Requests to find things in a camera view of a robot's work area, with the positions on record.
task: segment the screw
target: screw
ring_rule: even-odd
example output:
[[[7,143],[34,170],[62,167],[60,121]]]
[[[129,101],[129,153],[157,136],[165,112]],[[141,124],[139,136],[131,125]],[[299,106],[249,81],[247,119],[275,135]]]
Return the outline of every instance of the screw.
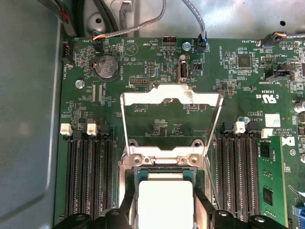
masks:
[[[305,164],[305,154],[301,155],[301,161]]]
[[[189,51],[189,50],[192,49],[192,45],[191,45],[191,43],[189,43],[189,42],[184,42],[184,43],[182,44],[182,48],[183,48],[184,51]]]
[[[85,82],[83,81],[83,80],[77,80],[77,81],[75,81],[75,87],[77,88],[77,89],[81,89],[81,88],[83,88],[85,86]]]

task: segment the small connector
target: small connector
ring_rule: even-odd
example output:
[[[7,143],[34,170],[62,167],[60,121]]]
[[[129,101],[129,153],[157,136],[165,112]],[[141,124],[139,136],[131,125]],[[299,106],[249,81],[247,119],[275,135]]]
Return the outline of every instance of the small connector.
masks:
[[[73,51],[72,47],[69,45],[68,42],[62,43],[62,61],[65,64],[71,64],[73,65]]]
[[[102,39],[96,39],[92,41],[93,48],[96,52],[103,52]]]
[[[206,49],[206,45],[207,45],[206,33],[205,33],[204,38],[202,38],[202,35],[199,34],[197,42],[196,42],[196,52],[199,54],[204,53],[204,51]]]
[[[243,134],[244,132],[246,132],[246,126],[244,122],[236,122],[234,124],[233,133],[235,135],[238,135],[238,134]]]
[[[273,128],[264,128],[261,131],[261,138],[269,138],[273,136]]]
[[[71,124],[70,123],[62,123],[60,133],[62,135],[65,135],[65,136],[71,136],[72,133],[73,133],[73,130],[71,128]]]
[[[259,41],[259,45],[263,48],[265,46],[273,46],[281,42],[285,38],[286,32],[273,32],[268,34],[265,38]]]
[[[96,136],[97,133],[97,125],[95,123],[87,124],[87,135]]]

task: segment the surface mount component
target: surface mount component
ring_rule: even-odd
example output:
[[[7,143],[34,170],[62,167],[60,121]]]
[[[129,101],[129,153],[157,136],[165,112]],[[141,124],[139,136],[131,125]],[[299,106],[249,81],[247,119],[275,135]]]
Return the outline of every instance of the surface mount component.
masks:
[[[238,56],[238,67],[239,68],[251,68],[251,57],[249,55]]]
[[[112,81],[119,76],[119,62],[114,56],[101,56],[91,66],[97,76],[103,81]]]

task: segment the microchip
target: microchip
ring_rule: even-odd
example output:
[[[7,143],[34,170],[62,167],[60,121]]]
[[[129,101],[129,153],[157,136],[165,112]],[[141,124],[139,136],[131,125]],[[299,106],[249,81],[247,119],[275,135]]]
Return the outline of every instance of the microchip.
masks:
[[[266,204],[273,206],[273,191],[263,189],[263,200]]]
[[[79,118],[79,119],[78,119],[78,122],[79,122],[79,123],[86,123],[86,119],[85,119],[85,118]]]
[[[81,135],[82,135],[82,132],[80,130],[74,130],[73,131],[73,140],[81,140]]]
[[[302,127],[302,126],[298,126],[298,127],[297,127],[297,135],[298,135],[298,136],[303,136],[303,135],[305,135],[305,129],[304,129],[304,127]]]
[[[270,146],[268,143],[262,142],[260,149],[262,157],[270,157]]]
[[[250,56],[238,56],[238,67],[239,68],[251,68]]]

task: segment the capacitor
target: capacitor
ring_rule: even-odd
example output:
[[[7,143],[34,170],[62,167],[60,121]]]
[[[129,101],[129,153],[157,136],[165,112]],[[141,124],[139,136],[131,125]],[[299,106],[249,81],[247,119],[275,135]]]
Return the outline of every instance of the capacitor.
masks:
[[[116,57],[105,55],[92,63],[92,69],[95,70],[98,77],[103,81],[115,80],[120,73],[119,63]]]
[[[295,112],[301,113],[305,111],[305,101],[295,104]]]
[[[245,124],[248,124],[250,122],[250,118],[240,116],[240,117],[238,117],[237,121],[238,122],[244,122]]]

